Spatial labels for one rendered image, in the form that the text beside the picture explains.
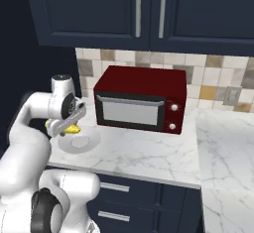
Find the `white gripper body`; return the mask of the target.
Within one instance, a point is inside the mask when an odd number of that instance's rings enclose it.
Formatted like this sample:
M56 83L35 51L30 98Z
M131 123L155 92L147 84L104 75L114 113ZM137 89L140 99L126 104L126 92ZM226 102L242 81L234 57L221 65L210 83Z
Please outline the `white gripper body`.
M75 124L86 114L85 103L81 99L75 100L75 108L73 112L64 120L50 119L49 120L49 135L55 137L62 133L70 125Z

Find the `yellow corn cob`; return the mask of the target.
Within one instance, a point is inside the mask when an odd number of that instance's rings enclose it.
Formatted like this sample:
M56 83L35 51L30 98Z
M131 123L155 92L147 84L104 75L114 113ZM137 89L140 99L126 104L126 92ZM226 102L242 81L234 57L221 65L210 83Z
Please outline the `yellow corn cob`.
M80 132L80 128L76 125L70 125L68 128L66 128L65 130L63 130L61 132L61 135L64 136L65 134L77 134Z

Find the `black glass oven door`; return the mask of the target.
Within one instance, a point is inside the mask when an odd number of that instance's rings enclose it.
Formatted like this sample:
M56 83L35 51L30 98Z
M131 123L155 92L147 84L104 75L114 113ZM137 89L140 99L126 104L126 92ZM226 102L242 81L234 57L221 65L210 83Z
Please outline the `black glass oven door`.
M164 101L163 96L125 94L97 91L94 94L96 119L99 125L162 132L164 128L165 103L162 106L144 106L103 102L101 97L123 98L142 101Z

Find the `red toaster oven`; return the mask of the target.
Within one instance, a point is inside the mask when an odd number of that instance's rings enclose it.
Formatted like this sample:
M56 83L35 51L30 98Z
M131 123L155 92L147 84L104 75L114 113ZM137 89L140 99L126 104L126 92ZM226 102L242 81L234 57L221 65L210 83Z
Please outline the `red toaster oven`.
M166 103L161 133L179 135L182 132L187 101L184 70L110 65L95 84L94 94L97 91L163 96ZM172 104L178 104L179 109L173 111ZM169 128L170 123L176 124L175 130Z

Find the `white round plate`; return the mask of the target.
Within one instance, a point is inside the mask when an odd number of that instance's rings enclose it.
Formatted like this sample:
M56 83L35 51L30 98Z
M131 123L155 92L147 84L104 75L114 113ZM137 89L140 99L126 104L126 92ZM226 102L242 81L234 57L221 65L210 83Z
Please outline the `white round plate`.
M81 127L78 133L58 136L59 148L68 154L89 152L96 148L100 141L100 133L95 127Z

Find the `dark blue tall cupboard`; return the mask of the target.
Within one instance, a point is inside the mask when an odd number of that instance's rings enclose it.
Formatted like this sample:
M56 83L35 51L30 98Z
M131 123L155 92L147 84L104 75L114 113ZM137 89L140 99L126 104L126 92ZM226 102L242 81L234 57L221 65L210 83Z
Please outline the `dark blue tall cupboard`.
M0 157L22 97L49 92L55 74L69 74L81 94L75 49L38 44L29 0L0 0Z

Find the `dark blue drawer front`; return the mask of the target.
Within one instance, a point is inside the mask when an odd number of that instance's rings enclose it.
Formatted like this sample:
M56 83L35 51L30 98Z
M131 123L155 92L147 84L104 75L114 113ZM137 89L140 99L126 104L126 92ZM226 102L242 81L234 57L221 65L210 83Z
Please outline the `dark blue drawer front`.
M158 206L157 198L160 189L158 183L111 175L99 175L99 179L100 182L130 186L129 192L100 188L97 196L100 201L152 208Z
M101 233L151 233L154 230L154 212L150 208L106 201L89 201L87 210ZM131 217L129 222L99 217L98 211L107 211Z

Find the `dark blue cupboard door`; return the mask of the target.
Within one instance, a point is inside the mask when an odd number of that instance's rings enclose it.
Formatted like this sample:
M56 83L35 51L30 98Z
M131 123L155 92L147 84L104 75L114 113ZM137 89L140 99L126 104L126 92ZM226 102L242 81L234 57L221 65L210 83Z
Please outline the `dark blue cupboard door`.
M146 51L151 0L141 0L141 36L135 37L136 0L29 0L42 46Z
M162 39L160 5L152 0L152 51L254 57L254 0L166 0Z

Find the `dark blue base cupboard panel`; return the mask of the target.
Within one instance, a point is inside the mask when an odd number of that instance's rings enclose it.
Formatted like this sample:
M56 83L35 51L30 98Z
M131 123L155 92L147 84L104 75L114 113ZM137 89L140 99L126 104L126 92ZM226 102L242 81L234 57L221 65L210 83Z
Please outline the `dark blue base cupboard panel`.
M201 219L200 190L163 185L158 233L197 233Z

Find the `grey wall socket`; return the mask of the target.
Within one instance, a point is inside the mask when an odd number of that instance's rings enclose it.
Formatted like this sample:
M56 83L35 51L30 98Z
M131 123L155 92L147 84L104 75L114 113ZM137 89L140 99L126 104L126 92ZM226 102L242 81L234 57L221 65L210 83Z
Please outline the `grey wall socket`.
M241 90L241 87L228 86L226 88L223 104L227 106L235 106L240 97Z

